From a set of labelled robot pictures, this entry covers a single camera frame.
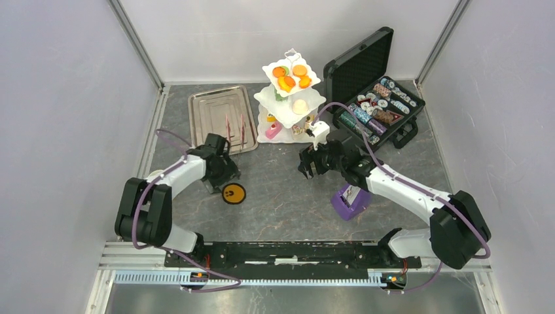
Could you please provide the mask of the white three-tier cake stand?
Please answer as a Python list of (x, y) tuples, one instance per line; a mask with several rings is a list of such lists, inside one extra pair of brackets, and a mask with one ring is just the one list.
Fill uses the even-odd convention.
[[(299, 87), (299, 77), (292, 74), (292, 67), (294, 65), (304, 65), (308, 70), (308, 76), (312, 79), (310, 87), (302, 89)], [(278, 78), (272, 75), (272, 69), (277, 66), (286, 66), (289, 68), (289, 76), (292, 77), (296, 85), (292, 90), (287, 93), (279, 88)], [(316, 116), (317, 110), (320, 105), (324, 104), (326, 101), (325, 97), (322, 96), (315, 88), (315, 85), (321, 83), (321, 79), (317, 76), (317, 73), (312, 69), (308, 62), (302, 57), (302, 54), (297, 52), (295, 49), (290, 49), (284, 53), (284, 57), (281, 59), (264, 65), (262, 70), (270, 80), (270, 84), (264, 87), (261, 91), (254, 95), (254, 98), (259, 103), (259, 115), (258, 115), (258, 136), (257, 141), (259, 143), (308, 143), (309, 139), (306, 132), (301, 136), (294, 137), (292, 133), (292, 126), (298, 125), (304, 130), (306, 130), (304, 121), (305, 117), (309, 114)], [(281, 96), (287, 97), (285, 101), (276, 101), (274, 97), (274, 92), (277, 91)], [(305, 114), (295, 114), (292, 111), (292, 105), (295, 100), (303, 99), (308, 104), (308, 112)], [(267, 139), (265, 136), (265, 131), (270, 126), (271, 122), (266, 121), (266, 115), (271, 113), (282, 125), (282, 130), (273, 139)]]

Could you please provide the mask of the pink layered cake slice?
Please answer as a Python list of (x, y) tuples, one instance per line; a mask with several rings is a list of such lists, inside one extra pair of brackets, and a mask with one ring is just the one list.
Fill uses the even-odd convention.
[(270, 124), (268, 129), (265, 131), (265, 136), (267, 139), (273, 139), (282, 130), (282, 125), (279, 122), (273, 122)]

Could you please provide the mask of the white sprinkle cake slice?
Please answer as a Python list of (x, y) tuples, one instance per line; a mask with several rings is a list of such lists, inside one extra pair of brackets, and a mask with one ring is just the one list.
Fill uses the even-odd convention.
[(292, 133), (293, 133), (294, 137), (301, 136), (305, 132), (304, 128), (302, 128), (298, 125), (293, 125), (291, 130), (292, 130)]

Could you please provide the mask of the yellow smiley coaster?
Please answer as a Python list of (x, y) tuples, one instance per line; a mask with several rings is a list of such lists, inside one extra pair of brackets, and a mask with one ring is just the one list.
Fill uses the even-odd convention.
[(241, 184), (229, 183), (223, 187), (221, 195), (225, 203), (238, 205), (246, 199), (247, 192)]

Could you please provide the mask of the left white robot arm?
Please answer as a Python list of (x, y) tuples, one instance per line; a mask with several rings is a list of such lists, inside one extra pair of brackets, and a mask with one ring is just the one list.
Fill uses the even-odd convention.
[(209, 133), (203, 144), (188, 149), (166, 169), (144, 179), (128, 179), (116, 215), (115, 234), (140, 248), (150, 245), (180, 251), (189, 266), (199, 266), (206, 257), (204, 241), (199, 233), (173, 223), (173, 199), (196, 181), (216, 194), (239, 178), (230, 147), (227, 138)]

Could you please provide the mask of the cream round cake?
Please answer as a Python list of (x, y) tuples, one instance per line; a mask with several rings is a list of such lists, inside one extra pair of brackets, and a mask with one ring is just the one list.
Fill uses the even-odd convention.
[(293, 102), (292, 111), (295, 114), (305, 114), (308, 112), (308, 104), (303, 99), (298, 99)]

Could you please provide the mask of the orange macaron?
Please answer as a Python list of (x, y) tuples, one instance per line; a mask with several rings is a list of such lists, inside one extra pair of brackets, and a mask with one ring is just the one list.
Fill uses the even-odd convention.
[(283, 69), (281, 68), (281, 66), (277, 66), (275, 68), (272, 69), (272, 75), (276, 78), (280, 78), (280, 77), (284, 77), (284, 72)]
[(296, 77), (305, 77), (308, 75), (308, 70), (304, 65), (294, 65), (292, 67), (292, 74)]
[(283, 81), (284, 81), (284, 84), (285, 84), (286, 86), (288, 86), (289, 88), (292, 88), (292, 87), (294, 87), (294, 86), (296, 85), (295, 80), (294, 80), (292, 77), (290, 77), (290, 76), (284, 76), (284, 77), (282, 77), (282, 79), (283, 79)]

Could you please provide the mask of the orange fish cookie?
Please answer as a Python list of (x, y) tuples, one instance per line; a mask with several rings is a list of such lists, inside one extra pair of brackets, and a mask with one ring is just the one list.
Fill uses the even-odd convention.
[(278, 85), (279, 85), (279, 88), (280, 88), (281, 90), (283, 90), (283, 91), (285, 91), (285, 92), (287, 92), (287, 93), (289, 93), (289, 92), (292, 90), (292, 88), (289, 88), (288, 86), (286, 86), (286, 85), (284, 84), (284, 81), (283, 81), (282, 77), (278, 78)]
[(312, 79), (308, 76), (308, 75), (304, 75), (299, 77), (299, 87), (302, 89), (308, 88), (310, 87), (311, 83), (312, 83)]

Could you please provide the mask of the light blue chip stack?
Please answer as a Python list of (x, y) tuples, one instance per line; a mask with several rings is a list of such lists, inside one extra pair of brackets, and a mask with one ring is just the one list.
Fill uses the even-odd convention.
[(372, 116), (368, 114), (365, 110), (360, 108), (358, 105), (352, 103), (348, 107), (354, 113), (355, 117), (364, 125), (367, 125), (371, 120)]

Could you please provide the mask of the yellow triangular cake slice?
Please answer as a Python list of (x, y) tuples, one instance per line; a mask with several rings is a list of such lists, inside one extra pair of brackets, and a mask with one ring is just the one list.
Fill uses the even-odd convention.
[(273, 123), (273, 122), (276, 122), (277, 119), (276, 119), (276, 117), (275, 117), (274, 115), (272, 115), (271, 113), (268, 113), (268, 114), (266, 115), (266, 121), (267, 121), (267, 122)]

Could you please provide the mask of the cream yellow-handled mug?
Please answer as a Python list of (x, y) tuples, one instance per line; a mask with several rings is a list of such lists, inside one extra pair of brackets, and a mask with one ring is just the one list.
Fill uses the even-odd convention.
[(162, 169), (157, 169), (153, 172), (151, 172), (147, 177), (146, 177), (146, 181), (148, 183), (152, 182), (153, 180), (155, 180), (156, 178), (159, 178), (160, 175), (164, 175), (164, 171)]

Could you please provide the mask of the purple card shuffler box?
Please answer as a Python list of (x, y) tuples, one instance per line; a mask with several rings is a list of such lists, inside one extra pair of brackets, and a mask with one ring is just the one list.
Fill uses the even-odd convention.
[(345, 184), (331, 198), (331, 205), (338, 216), (349, 221), (361, 214), (371, 203), (372, 194), (357, 186)]

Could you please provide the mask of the green swirl roll cake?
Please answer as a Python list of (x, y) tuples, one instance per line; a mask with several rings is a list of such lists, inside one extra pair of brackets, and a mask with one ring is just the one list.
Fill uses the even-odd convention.
[(285, 101), (287, 97), (281, 96), (277, 91), (274, 92), (274, 97), (276, 101)]

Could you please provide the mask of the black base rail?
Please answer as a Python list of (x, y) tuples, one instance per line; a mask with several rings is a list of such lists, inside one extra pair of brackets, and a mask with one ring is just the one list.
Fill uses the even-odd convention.
[(375, 241), (214, 241), (193, 261), (237, 279), (360, 279), (368, 270), (419, 269), (420, 258), (398, 258)]

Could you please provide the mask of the silver metal tray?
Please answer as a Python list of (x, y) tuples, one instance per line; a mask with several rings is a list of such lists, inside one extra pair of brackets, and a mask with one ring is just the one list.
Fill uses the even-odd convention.
[(245, 148), (241, 153), (255, 150), (257, 126), (251, 109), (247, 88), (235, 85), (193, 94), (188, 99), (191, 140), (194, 146), (204, 143), (208, 133), (226, 138), (225, 115), (230, 118), (245, 117)]

